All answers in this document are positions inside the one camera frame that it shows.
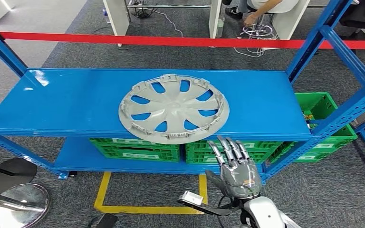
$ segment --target person's hand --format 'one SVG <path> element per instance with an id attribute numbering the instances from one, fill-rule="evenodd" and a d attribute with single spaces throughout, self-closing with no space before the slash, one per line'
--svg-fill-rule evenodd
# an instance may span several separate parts
<path id="1" fill-rule="evenodd" d="M 257 17 L 254 16 L 254 14 L 250 14 L 247 16 L 247 18 L 244 20 L 244 25 L 246 27 L 249 27 L 251 25 L 253 25 L 255 23 L 255 20 L 257 19 Z"/>

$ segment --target red rope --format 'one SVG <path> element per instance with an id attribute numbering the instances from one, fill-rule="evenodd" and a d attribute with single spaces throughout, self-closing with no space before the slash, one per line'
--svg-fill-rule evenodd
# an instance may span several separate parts
<path id="1" fill-rule="evenodd" d="M 180 37 L 140 37 L 140 36 L 100 36 L 77 34 L 51 34 L 51 33 L 23 33 L 0 32 L 6 39 L 81 42 L 81 43 L 107 43 L 107 44 L 134 44 L 134 45 L 158 45 L 158 46 L 188 46 L 188 47 L 223 47 L 223 48 L 289 48 L 299 49 L 304 40 L 255 40 L 255 39 L 211 39 L 211 38 L 180 38 Z M 365 49 L 365 40 L 345 41 L 350 49 Z M 324 41 L 321 49 L 332 49 L 331 45 Z"/>

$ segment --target yellow floor tape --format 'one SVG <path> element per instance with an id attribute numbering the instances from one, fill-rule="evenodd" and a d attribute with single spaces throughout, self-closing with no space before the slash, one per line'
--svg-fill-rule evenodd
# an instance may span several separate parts
<path id="1" fill-rule="evenodd" d="M 111 172 L 104 172 L 98 189 L 94 207 L 103 213 L 131 213 L 131 214 L 203 214 L 189 207 L 135 207 L 135 206 L 103 206 Z M 208 188 L 206 175 L 199 175 L 199 195 L 203 197 L 203 203 L 208 203 Z"/>

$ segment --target shelf post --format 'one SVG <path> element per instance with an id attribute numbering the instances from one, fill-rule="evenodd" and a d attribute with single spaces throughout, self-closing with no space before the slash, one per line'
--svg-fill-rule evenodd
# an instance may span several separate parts
<path id="1" fill-rule="evenodd" d="M 27 70 L 27 66 L 3 40 L 4 38 L 0 36 L 0 58 L 15 74 L 22 77 Z"/>
<path id="2" fill-rule="evenodd" d="M 265 176 L 269 179 L 271 176 L 281 171 L 291 164 L 294 160 L 305 154 L 308 150 L 315 147 L 327 137 L 333 135 L 338 129 L 341 129 L 358 116 L 365 112 L 365 86 L 350 97 L 343 105 L 336 109 L 330 116 L 320 122 L 312 131 L 314 137 L 306 142 L 298 142 L 287 153 L 282 155 L 278 161 L 268 166 L 265 170 Z"/>
<path id="3" fill-rule="evenodd" d="M 328 3 L 315 26 L 307 35 L 303 46 L 297 52 L 286 70 L 289 81 L 292 84 L 309 63 L 310 59 L 314 56 L 322 41 L 324 41 L 324 37 L 319 31 L 320 28 L 323 25 L 328 25 L 330 28 L 335 27 L 351 2 L 352 0 L 331 0 Z"/>
<path id="4" fill-rule="evenodd" d="M 353 72 L 355 77 L 364 86 L 365 85 L 365 65 L 360 59 L 353 53 L 338 34 L 328 25 L 323 25 L 320 28 L 320 33 L 334 48 L 336 54 L 346 64 L 346 66 Z"/>
<path id="5" fill-rule="evenodd" d="M 51 171 L 52 173 L 59 176 L 59 179 L 66 179 L 68 178 L 69 172 L 68 171 L 60 171 L 55 170 L 54 165 L 44 158 L 39 157 L 38 155 L 34 154 L 33 152 L 27 150 L 24 147 L 21 147 L 20 145 L 12 142 L 11 140 L 0 136 L 0 147 L 3 149 L 6 149 L 10 152 L 12 152 L 14 155 L 17 155 L 21 158 L 24 158 L 25 160 L 36 164 L 48 171 Z"/>

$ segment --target green plastic crate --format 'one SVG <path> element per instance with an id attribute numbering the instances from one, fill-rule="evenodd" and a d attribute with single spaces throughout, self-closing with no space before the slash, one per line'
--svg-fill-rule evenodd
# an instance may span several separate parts
<path id="1" fill-rule="evenodd" d="M 242 141 L 250 157 L 255 163 L 263 163 L 282 142 L 269 141 Z M 223 148 L 220 142 L 215 142 L 219 150 Z M 186 162 L 188 164 L 212 164 L 217 163 L 212 149 L 207 144 L 206 140 L 199 140 L 185 145 Z"/>
<path id="2" fill-rule="evenodd" d="M 165 145 L 138 139 L 90 138 L 107 158 L 178 162 L 179 145 Z"/>
<path id="3" fill-rule="evenodd" d="M 312 120 L 325 119 L 338 108 L 329 93 L 296 93 L 296 98 L 303 114 L 306 116 L 311 115 L 310 119 Z M 316 125 L 310 124 L 309 127 L 313 129 Z M 332 136 L 320 142 L 295 162 L 318 162 L 355 139 L 357 139 L 357 135 L 348 124 Z M 278 158 L 293 147 L 294 143 L 285 142 L 281 144 L 271 154 L 269 161 L 272 163 L 276 162 Z"/>

